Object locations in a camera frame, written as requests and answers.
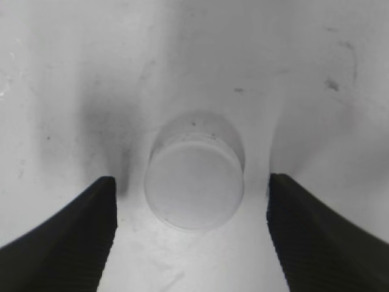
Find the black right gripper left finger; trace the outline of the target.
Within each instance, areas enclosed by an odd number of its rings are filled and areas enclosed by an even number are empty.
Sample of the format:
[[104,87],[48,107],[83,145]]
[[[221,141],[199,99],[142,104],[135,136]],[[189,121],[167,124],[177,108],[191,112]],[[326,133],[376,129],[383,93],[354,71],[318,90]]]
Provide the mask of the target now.
[[116,181],[103,176],[1,247],[1,291],[97,291],[116,229]]

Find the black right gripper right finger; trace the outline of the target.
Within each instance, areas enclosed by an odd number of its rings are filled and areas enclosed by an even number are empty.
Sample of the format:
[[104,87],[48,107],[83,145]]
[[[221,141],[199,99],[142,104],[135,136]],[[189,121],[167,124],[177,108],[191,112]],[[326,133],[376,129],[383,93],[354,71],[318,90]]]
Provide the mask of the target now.
[[268,184],[267,227],[290,291],[388,291],[388,243],[285,174]]

